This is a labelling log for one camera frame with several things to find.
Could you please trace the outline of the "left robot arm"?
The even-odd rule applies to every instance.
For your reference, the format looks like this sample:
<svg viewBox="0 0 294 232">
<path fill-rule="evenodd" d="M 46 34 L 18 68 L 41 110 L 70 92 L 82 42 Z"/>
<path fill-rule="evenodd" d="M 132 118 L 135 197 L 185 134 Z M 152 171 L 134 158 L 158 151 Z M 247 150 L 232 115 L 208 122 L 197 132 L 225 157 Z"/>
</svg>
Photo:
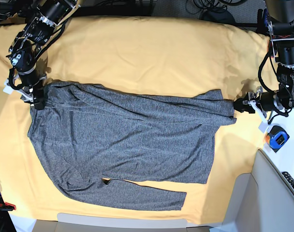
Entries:
<svg viewBox="0 0 294 232">
<path fill-rule="evenodd" d="M 263 119 L 267 112 L 287 117 L 294 109 L 294 0 L 267 0 L 262 12 L 260 27 L 268 31 L 270 40 L 267 53 L 258 70 L 260 86 L 256 92 L 234 101 L 238 112 L 260 113 Z M 271 90 L 263 81 L 262 71 L 267 61 L 275 62 L 273 72 L 278 90 Z"/>
</svg>

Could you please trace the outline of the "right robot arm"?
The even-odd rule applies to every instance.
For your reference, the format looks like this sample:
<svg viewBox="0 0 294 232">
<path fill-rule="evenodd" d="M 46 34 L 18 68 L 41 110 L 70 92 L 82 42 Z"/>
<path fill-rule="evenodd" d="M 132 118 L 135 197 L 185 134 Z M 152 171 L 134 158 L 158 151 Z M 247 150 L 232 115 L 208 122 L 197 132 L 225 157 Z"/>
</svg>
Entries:
<svg viewBox="0 0 294 232">
<path fill-rule="evenodd" d="M 37 68 L 39 58 L 65 31 L 68 18 L 80 7 L 78 0 L 44 0 L 34 9 L 30 22 L 15 37 L 7 55 L 12 68 L 4 92 L 16 91 L 36 110 L 43 110 L 44 80 Z"/>
</svg>

